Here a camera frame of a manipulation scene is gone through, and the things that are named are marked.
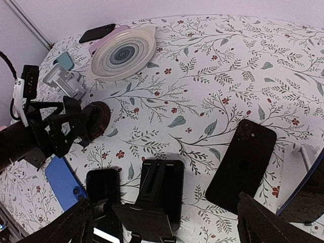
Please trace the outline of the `small black phone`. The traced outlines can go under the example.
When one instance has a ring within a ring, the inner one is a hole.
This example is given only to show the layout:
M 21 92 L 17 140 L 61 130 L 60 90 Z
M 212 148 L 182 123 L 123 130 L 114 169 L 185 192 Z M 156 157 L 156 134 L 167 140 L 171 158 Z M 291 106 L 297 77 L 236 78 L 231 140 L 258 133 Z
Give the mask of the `small black phone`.
M 248 119 L 241 120 L 206 190 L 207 201 L 237 215 L 239 194 L 255 196 L 276 139 L 275 131 Z

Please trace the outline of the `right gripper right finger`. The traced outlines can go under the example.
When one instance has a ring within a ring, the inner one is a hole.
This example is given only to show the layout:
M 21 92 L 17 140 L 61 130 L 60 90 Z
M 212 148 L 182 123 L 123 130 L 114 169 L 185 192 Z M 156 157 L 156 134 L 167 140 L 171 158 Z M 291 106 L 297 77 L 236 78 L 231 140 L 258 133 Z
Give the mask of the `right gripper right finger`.
M 238 233 L 240 242 L 323 242 L 285 222 L 248 194 L 239 194 Z

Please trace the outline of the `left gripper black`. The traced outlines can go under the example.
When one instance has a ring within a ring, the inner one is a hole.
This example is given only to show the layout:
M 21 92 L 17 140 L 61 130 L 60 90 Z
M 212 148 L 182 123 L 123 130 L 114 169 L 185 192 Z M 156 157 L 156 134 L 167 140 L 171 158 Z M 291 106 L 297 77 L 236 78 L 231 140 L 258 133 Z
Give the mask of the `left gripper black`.
M 41 110 L 55 108 L 43 119 Z M 88 145 L 87 115 L 84 113 L 62 114 L 62 102 L 31 102 L 26 112 L 28 127 L 18 121 L 1 130 L 1 171 L 16 161 L 25 160 L 40 169 L 51 155 L 65 156 L 76 138 Z M 62 125 L 68 123 L 67 134 Z

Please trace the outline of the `black clamp phone stand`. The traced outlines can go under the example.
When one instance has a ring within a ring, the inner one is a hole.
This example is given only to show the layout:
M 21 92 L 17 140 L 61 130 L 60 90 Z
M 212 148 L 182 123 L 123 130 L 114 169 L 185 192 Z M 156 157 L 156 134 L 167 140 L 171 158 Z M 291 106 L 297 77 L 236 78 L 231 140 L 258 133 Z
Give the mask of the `black clamp phone stand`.
M 131 232 L 131 242 L 176 242 L 184 184 L 181 160 L 147 159 L 134 204 L 113 204 L 118 219 Z

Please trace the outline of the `round wooden base stand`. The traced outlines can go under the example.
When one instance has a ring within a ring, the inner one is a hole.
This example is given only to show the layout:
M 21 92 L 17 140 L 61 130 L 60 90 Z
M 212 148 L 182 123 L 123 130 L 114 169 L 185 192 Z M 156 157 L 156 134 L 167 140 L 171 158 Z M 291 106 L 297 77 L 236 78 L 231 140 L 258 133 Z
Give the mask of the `round wooden base stand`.
M 105 102 L 96 101 L 81 108 L 76 99 L 64 96 L 63 104 L 70 126 L 65 139 L 68 145 L 80 139 L 78 144 L 87 147 L 90 142 L 104 134 L 111 118 L 111 110 Z

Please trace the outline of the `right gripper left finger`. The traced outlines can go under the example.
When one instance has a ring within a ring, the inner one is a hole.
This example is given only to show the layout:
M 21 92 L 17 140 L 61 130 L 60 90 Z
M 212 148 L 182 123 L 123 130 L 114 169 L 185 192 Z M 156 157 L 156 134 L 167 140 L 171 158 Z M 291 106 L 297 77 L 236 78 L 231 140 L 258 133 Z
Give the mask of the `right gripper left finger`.
M 88 199 L 81 199 L 46 227 L 20 242 L 92 242 L 93 214 Z

